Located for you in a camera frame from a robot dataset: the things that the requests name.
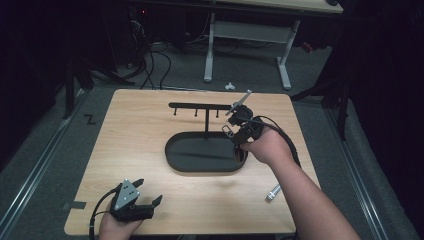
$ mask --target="person's left hand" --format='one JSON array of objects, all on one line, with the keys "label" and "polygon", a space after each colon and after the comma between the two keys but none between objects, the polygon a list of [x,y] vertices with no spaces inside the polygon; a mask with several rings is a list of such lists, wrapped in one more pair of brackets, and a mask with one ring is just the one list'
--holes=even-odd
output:
[{"label": "person's left hand", "polygon": [[100,223],[99,239],[128,240],[142,223],[143,220],[129,223],[118,222],[109,212],[106,212]]}]

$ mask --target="metal rail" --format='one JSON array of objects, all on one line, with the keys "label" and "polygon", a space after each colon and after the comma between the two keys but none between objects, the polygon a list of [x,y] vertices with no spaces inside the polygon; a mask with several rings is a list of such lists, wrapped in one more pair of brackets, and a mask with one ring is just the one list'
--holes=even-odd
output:
[{"label": "metal rail", "polygon": [[374,202],[371,199],[367,188],[365,187],[364,182],[362,181],[361,175],[359,174],[358,169],[356,168],[353,157],[350,153],[349,147],[346,141],[343,141],[340,138],[340,135],[337,131],[337,119],[331,109],[324,109],[325,116],[330,122],[331,130],[334,136],[339,143],[339,147],[342,150],[344,159],[346,160],[346,166],[348,169],[349,178],[352,181],[352,186],[356,192],[359,203],[364,212],[365,218],[368,221],[368,225],[371,228],[374,239],[386,240],[388,239],[386,231],[384,230],[383,224],[380,221],[378,216],[377,209],[375,208]]},{"label": "metal rail", "polygon": [[52,162],[52,155],[55,152],[59,141],[62,139],[66,129],[69,126],[69,123],[75,115],[75,112],[81,103],[86,99],[87,95],[87,90],[81,89],[77,93],[75,110],[66,119],[62,120],[59,128],[53,134],[36,165],[32,169],[25,183],[22,185],[6,214],[3,216],[0,222],[0,239],[7,239],[9,234],[12,232],[12,229],[18,221],[19,216],[24,211],[28,201],[37,189],[37,186],[43,178],[44,173]]}]

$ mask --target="gray carpet floor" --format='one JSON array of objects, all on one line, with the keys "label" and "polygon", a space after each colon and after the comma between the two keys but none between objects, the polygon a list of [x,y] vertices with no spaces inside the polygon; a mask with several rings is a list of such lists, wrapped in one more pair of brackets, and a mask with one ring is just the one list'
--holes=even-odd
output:
[{"label": "gray carpet floor", "polygon": [[[217,48],[214,79],[211,83],[203,82],[206,50],[202,45],[195,47],[196,49],[187,48],[181,51],[164,44],[154,46],[155,50],[166,54],[172,63],[163,81],[164,89],[227,91],[225,85],[231,82],[237,92],[250,89],[253,92],[294,95],[314,85],[331,52],[330,48],[312,53],[293,48],[287,62],[292,89],[285,91],[275,58],[269,54],[275,52],[275,48],[279,46],[259,50],[251,47],[231,49],[231,46]],[[149,56],[146,59],[147,68],[150,70],[152,62]],[[154,71],[150,77],[154,86],[148,82],[146,89],[158,89],[159,81],[169,66],[163,55],[153,53],[153,59]],[[119,73],[130,71],[121,68]],[[69,213],[66,205],[74,200],[114,91],[119,88],[138,89],[145,79],[146,73],[131,79],[135,86],[95,80],[92,91],[83,94],[84,101],[75,110],[63,137],[51,155],[51,163],[43,173],[41,181],[37,183],[35,191],[31,193],[29,201],[23,204],[23,211],[17,214],[19,217],[12,223],[13,228],[7,234],[7,239],[87,239],[86,236],[68,236],[64,233],[63,228]],[[62,90],[57,95],[57,104],[33,127],[30,136],[1,172],[2,216],[8,212],[49,140],[63,124],[64,97]],[[362,239],[375,239],[349,177],[340,140],[334,134],[334,126],[328,119],[328,112],[333,110],[322,109],[317,100],[319,97],[311,97],[293,104],[321,187],[345,214]],[[87,115],[92,115],[91,122],[95,124],[87,124]],[[419,239],[369,148],[352,104],[349,104],[346,137],[344,144],[348,145],[373,200],[387,239]]]}]

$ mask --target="human arm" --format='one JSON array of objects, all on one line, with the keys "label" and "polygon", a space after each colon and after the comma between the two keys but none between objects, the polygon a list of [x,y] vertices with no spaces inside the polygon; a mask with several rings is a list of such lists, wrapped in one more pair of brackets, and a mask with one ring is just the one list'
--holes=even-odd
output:
[{"label": "human arm", "polygon": [[267,164],[275,174],[300,239],[359,239],[334,203],[293,161],[278,132],[265,127],[261,137],[240,146]]},{"label": "human arm", "polygon": [[142,223],[143,220],[129,223],[118,222],[109,212],[106,212],[100,223],[99,240],[128,240]]}]

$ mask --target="forearm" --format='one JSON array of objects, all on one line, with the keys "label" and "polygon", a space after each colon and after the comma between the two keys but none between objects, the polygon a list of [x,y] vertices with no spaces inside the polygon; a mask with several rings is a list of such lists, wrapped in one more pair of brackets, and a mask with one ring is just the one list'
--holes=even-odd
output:
[{"label": "forearm", "polygon": [[128,240],[130,236],[123,236],[121,233],[104,232],[99,235],[99,240]]},{"label": "forearm", "polygon": [[292,159],[269,164],[296,224],[301,239],[359,239],[334,203]]}]

